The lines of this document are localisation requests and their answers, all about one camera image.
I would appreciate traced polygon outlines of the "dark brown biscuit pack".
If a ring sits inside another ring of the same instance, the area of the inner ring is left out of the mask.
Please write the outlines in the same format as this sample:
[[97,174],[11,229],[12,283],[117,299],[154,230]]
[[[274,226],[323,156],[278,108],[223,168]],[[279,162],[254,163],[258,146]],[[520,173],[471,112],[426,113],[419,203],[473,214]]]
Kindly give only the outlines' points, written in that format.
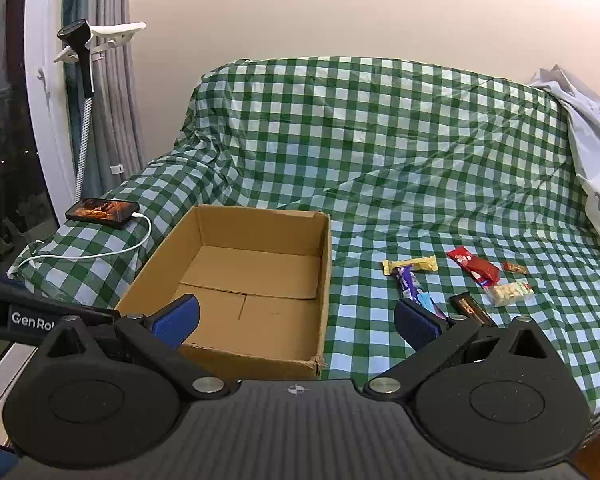
[[496,324],[486,310],[470,296],[469,292],[461,292],[449,298],[449,303],[453,309],[461,315],[473,318],[475,321],[486,327],[496,327]]

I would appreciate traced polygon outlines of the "purple chocolate bar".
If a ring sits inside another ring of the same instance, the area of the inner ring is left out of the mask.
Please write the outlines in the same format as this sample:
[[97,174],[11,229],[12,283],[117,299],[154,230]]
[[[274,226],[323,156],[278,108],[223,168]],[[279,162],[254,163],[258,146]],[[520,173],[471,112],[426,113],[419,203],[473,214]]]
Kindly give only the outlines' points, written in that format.
[[446,318],[446,315],[432,300],[428,292],[422,289],[411,266],[399,266],[394,273],[399,282],[403,298],[414,301],[415,304],[419,304],[428,312],[437,315],[438,318]]

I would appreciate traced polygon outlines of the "yellow snack bar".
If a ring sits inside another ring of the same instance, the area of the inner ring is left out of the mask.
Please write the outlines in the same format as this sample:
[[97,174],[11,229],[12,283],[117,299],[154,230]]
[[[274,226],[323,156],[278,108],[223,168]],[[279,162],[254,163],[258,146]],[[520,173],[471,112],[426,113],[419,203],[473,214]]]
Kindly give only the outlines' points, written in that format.
[[382,260],[381,267],[385,276],[396,273],[397,270],[409,266],[415,272],[437,272],[438,262],[435,256],[411,258],[407,260]]

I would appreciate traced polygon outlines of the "white green snack pack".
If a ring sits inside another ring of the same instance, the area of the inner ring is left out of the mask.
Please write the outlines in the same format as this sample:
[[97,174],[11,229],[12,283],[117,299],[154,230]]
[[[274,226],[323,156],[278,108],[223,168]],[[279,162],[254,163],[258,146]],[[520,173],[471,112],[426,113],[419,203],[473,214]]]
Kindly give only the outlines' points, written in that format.
[[484,289],[494,307],[503,307],[517,301],[524,301],[534,296],[534,290],[527,281],[498,284]]

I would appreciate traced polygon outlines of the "red snack packet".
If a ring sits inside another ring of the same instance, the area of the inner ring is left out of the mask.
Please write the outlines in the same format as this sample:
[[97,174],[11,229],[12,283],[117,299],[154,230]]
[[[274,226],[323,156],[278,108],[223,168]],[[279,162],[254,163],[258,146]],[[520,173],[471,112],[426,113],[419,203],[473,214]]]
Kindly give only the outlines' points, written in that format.
[[493,286],[500,281],[500,269],[497,266],[474,255],[464,246],[454,248],[446,255],[481,287]]

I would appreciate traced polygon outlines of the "small orange candy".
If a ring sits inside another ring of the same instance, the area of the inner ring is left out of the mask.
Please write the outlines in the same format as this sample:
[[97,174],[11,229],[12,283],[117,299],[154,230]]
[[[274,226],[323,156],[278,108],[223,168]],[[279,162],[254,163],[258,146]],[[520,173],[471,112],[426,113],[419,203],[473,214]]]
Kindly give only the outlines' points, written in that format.
[[529,274],[528,269],[525,266],[523,266],[522,264],[509,262],[509,261],[505,261],[503,263],[503,270],[506,272],[517,273],[517,274],[522,274],[522,275]]

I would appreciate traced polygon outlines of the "brown cardboard box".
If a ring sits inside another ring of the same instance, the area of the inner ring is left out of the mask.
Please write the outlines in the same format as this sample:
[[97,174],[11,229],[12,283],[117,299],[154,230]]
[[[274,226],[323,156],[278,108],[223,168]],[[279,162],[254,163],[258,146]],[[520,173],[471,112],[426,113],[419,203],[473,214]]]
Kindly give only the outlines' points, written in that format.
[[116,309],[150,315],[192,294],[199,324],[181,344],[184,356],[225,380],[315,379],[324,367],[330,274],[328,214],[200,205]]

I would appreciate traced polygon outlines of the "black smartphone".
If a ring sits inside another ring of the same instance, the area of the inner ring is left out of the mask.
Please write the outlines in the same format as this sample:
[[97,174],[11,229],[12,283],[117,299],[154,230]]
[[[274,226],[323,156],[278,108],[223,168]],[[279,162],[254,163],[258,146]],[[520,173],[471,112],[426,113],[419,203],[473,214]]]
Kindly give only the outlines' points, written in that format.
[[66,211],[66,219],[100,224],[121,229],[140,211],[140,205],[127,200],[106,200],[106,198],[82,198]]

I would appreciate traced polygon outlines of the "green checkered sofa cover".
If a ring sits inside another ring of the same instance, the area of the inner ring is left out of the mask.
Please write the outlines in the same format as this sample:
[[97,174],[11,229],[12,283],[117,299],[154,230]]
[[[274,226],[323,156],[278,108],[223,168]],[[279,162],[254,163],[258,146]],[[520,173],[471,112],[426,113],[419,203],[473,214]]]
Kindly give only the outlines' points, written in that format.
[[539,323],[600,432],[600,237],[573,168],[568,114],[544,90],[391,58],[238,60],[190,97],[174,147],[114,188],[123,229],[68,222],[8,275],[61,301],[111,308],[200,204],[319,210],[332,220],[328,378],[365,380],[408,355],[389,322],[384,259],[435,256],[437,301],[476,292],[446,253],[519,263],[534,296],[495,312]]

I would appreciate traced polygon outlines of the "white patterned sheet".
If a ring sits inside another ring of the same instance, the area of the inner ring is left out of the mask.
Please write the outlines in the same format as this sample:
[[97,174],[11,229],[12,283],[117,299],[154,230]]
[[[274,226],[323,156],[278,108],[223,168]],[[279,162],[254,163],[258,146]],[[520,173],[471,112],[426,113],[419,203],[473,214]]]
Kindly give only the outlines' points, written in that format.
[[558,65],[541,68],[530,86],[554,96],[568,114],[569,145],[586,194],[585,213],[600,236],[600,96]]

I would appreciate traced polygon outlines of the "black white phone holder stand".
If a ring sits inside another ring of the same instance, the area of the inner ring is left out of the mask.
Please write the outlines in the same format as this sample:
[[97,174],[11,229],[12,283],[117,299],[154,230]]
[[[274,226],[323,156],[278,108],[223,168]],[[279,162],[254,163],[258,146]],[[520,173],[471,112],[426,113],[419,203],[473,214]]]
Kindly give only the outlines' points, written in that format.
[[108,26],[91,25],[86,18],[80,18],[58,30],[57,38],[64,43],[65,47],[58,53],[54,62],[79,65],[84,96],[79,158],[76,164],[76,194],[74,194],[76,202],[82,197],[88,138],[91,129],[95,94],[93,56],[128,44],[138,32],[146,27],[147,24],[144,22]]

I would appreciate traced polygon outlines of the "grey curtain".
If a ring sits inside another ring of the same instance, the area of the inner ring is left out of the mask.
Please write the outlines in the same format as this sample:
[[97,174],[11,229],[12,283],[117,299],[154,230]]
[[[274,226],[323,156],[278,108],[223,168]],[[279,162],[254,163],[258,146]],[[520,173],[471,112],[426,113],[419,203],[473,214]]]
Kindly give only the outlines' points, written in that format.
[[[129,0],[62,0],[62,22],[92,25],[130,21]],[[139,172],[146,162],[129,44],[95,55],[95,96],[83,177],[83,196],[101,196]]]

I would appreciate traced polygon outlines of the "white window frame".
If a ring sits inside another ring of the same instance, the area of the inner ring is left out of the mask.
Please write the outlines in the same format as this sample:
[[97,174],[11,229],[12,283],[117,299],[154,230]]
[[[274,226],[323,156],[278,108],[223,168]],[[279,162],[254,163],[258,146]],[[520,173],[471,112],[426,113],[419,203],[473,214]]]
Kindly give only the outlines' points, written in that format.
[[62,0],[26,0],[24,67],[31,124],[50,202],[60,222],[74,203],[76,170],[67,105],[64,66],[54,61],[62,49]]

